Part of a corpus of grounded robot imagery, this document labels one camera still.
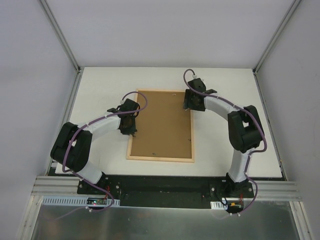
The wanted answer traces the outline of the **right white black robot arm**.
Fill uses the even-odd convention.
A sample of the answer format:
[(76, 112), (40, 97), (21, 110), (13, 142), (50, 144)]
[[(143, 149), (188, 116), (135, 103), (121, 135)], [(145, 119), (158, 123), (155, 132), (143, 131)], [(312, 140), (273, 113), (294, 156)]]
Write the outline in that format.
[[(215, 95), (213, 89), (207, 90), (200, 78), (185, 82), (183, 108), (204, 112), (212, 111), (227, 121), (228, 139), (233, 147), (230, 169), (226, 174), (225, 192), (237, 197), (249, 183), (248, 168), (254, 153), (267, 149), (266, 138), (258, 111), (255, 106), (240, 107), (229, 100)], [(263, 142), (264, 149), (257, 150)]]

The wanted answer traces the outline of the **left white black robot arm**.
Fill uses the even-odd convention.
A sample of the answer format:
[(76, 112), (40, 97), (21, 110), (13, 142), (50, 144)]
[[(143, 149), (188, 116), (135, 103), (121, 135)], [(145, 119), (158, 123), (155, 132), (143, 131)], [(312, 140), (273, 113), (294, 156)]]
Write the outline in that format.
[(135, 113), (140, 105), (126, 99), (116, 108), (110, 108), (106, 114), (88, 123), (63, 124), (50, 152), (50, 157), (58, 163), (65, 164), (82, 179), (89, 181), (88, 188), (99, 195), (105, 191), (104, 173), (89, 161), (91, 144), (105, 134), (119, 130), (123, 135), (134, 135), (136, 130)]

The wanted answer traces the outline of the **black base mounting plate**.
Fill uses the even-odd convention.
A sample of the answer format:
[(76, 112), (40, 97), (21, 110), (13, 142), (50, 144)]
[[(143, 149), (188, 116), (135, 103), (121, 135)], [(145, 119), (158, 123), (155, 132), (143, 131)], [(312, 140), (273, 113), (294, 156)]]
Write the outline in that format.
[(209, 209), (212, 202), (250, 200), (255, 194), (247, 179), (233, 183), (227, 176), (103, 175), (95, 188), (79, 181), (80, 195), (108, 191), (122, 207)]

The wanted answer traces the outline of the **aluminium front rail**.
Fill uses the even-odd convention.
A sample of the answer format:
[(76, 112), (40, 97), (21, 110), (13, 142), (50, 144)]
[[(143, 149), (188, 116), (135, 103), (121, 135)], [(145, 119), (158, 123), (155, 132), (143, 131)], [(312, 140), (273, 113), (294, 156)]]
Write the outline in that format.
[(32, 196), (75, 196), (79, 179), (71, 176), (37, 176)]

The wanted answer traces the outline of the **left aluminium corner post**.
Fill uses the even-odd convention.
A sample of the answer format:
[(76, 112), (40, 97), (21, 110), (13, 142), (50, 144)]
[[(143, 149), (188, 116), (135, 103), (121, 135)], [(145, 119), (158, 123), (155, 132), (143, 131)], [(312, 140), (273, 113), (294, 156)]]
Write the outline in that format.
[(58, 23), (56, 17), (54, 16), (54, 13), (53, 13), (48, 1), (47, 0), (38, 0), (38, 3), (40, 4), (49, 24), (51, 25), (62, 49), (65, 52), (67, 58), (69, 59), (71, 65), (73, 66), (75, 71), (77, 73), (79, 73), (81, 70), (81, 67), (78, 64), (78, 62), (72, 52), (72, 49), (71, 49), (70, 45), (68, 44), (67, 39), (66, 39), (65, 35), (63, 34), (63, 32), (59, 26), (59, 23)]

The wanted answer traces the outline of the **aluminium corner post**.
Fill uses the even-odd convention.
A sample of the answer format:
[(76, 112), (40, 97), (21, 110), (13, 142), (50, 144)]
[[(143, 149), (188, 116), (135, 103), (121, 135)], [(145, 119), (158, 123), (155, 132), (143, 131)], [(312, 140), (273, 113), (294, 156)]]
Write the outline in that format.
[(266, 48), (264, 49), (261, 57), (259, 58), (257, 64), (252, 69), (253, 75), (256, 76), (261, 67), (263, 66), (264, 62), (266, 61), (267, 57), (270, 55), (272, 49), (275, 47), (277, 41), (280, 39), (283, 31), (286, 29), (287, 25), (291, 21), (292, 17), (294, 16), (295, 12), (299, 8), (303, 1), (302, 0), (293, 0), (290, 4), (288, 10), (285, 12), (282, 20), (280, 21), (278, 27), (276, 28), (275, 32), (273, 33), (271, 39), (269, 40)]
[(59, 26), (59, 23), (58, 23), (56, 17), (54, 16), (54, 13), (53, 13), (48, 1), (47, 0), (38, 0), (38, 3), (40, 4), (49, 24), (51, 25), (62, 49), (65, 52), (67, 58), (69, 59), (71, 65), (73, 66), (75, 71), (77, 73), (79, 73), (81, 70), (81, 67), (78, 64), (78, 62), (72, 52), (72, 49), (71, 49), (70, 45), (68, 44), (67, 39), (66, 39), (65, 35), (63, 34), (63, 32)]

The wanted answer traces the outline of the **right aluminium corner post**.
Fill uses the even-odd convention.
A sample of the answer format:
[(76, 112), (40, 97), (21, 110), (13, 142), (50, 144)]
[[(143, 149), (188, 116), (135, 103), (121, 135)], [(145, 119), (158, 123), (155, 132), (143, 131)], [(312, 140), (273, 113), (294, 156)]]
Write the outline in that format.
[(283, 31), (286, 29), (287, 25), (291, 21), (292, 17), (294, 16), (295, 12), (299, 8), (303, 1), (302, 0), (293, 0), (290, 4), (288, 10), (285, 12), (282, 20), (280, 21), (278, 27), (276, 28), (275, 32), (273, 33), (271, 39), (269, 40), (266, 48), (264, 49), (261, 57), (259, 58), (257, 64), (252, 69), (253, 75), (256, 76), (261, 67), (263, 66), (264, 62), (266, 61), (267, 57), (270, 55), (272, 49), (275, 47), (277, 41), (280, 39)]

